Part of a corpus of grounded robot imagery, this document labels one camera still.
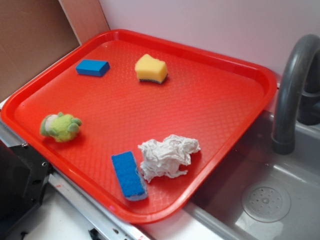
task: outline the yellow sponge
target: yellow sponge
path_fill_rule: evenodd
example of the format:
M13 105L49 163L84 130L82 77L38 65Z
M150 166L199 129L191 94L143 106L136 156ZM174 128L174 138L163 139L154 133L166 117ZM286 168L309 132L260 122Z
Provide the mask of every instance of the yellow sponge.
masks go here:
M167 75L167 65L164 61L143 55L135 64L136 76L140 81L153 81L162 84Z

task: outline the sink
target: sink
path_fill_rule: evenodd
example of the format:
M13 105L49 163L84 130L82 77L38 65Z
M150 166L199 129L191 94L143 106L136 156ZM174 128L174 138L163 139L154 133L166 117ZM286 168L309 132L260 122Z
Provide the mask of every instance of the sink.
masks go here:
M279 155L272 123L264 111L190 202L230 239L319 239L320 131L297 123L294 152Z

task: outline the crumpled paper towel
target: crumpled paper towel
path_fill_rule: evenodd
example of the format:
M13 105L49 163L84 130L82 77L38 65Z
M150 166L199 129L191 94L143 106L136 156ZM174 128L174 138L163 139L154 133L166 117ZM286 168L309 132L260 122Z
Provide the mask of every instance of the crumpled paper towel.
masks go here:
M150 183L154 177L168 176L176 178L186 175L188 170L180 171L180 165L190 165L190 154L201 150L196 139L170 135L163 142L151 139L138 146L144 161L141 171L145 180Z

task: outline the green plush toy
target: green plush toy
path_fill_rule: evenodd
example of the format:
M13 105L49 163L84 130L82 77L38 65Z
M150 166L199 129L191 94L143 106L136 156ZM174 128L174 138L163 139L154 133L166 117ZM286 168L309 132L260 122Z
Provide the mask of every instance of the green plush toy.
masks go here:
M80 132L82 122L71 114L51 114L45 117L41 123L40 134L53 137L57 142L63 143L73 140Z

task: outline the tray rim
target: tray rim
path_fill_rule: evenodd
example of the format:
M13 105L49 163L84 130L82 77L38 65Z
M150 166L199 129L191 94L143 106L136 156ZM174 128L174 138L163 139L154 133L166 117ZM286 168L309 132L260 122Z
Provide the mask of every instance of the tray rim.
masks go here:
M264 110L265 106L269 103L269 101L275 95L277 90L277 80L275 75L266 67L247 62L244 60L240 60L234 57L225 56L219 53L214 53L211 51L199 49L192 46L187 46L181 43L172 42L169 40L161 39L154 36L149 36L142 33L137 33L130 30L125 29L115 29L107 32L103 32L91 40L87 41L82 46L76 48L74 51L63 57L61 60L53 64L51 67L46 69L44 72L36 76L25 86L16 91L11 97L8 98L6 103L4 104L1 110L1 117L3 121L12 128L18 135L20 135L23 139L25 139L30 145L32 145L35 149L41 149L41 154L46 158L55 158L54 152L51 152L47 148L43 148L40 141L32 137L34 134L29 132L27 129L19 125L19 122L14 118L15 116L15 108L10 106L18 106L21 102L27 99L29 96L38 91L45 84L49 83L52 78L56 77L64 70L68 69L71 64L80 58L84 57L86 54L95 49L98 45L108 42L108 41L132 41L133 39L141 39L142 41L139 44L144 46L144 43L151 43L151 48L156 49L161 52L166 52L171 55L174 55L174 52L181 52L183 50L183 54L179 57L186 58L189 60L197 60L196 62L200 62L203 64L209 64L210 66L214 63L219 63L221 65L214 66L218 69L222 69L228 71L226 68L231 68L232 70L236 69L235 74L239 74L244 77L248 77L250 79L254 79L257 75L263 75L266 79L265 81L259 81L264 89L264 96L262 101L257 105L255 110L250 112L247 117L245 123L242 123L235 132L229 137L232 139L236 136L236 140L227 141L221 149L219 149L214 157L209 160L207 165L200 171L199 175L183 192L183 194L169 207L162 209L161 211L154 212L151 214L141 214L136 212L127 211L121 207L117 208L118 204L114 202L110 198L103 199L103 196L100 196L97 199L101 202L107 209L111 210L118 217L134 223L134 224L147 224L157 222L161 219L171 216L176 211L181 209L183 205L188 201L191 195L195 192L195 190L201 185L201 183L208 177L208 175L215 169L218 165L213 159L220 159L218 162L222 161L223 157L228 153L228 151L232 148L232 146L237 142L237 140L244 134L244 132L250 127L250 125L254 122L254 120L259 116L259 114ZM24 91L28 91L29 94L21 94ZM70 178L76 184L80 181L81 186L86 192L88 189L92 188L93 181L90 179L84 179L79 174L70 170L65 165L57 166L59 171L61 171L64 175Z

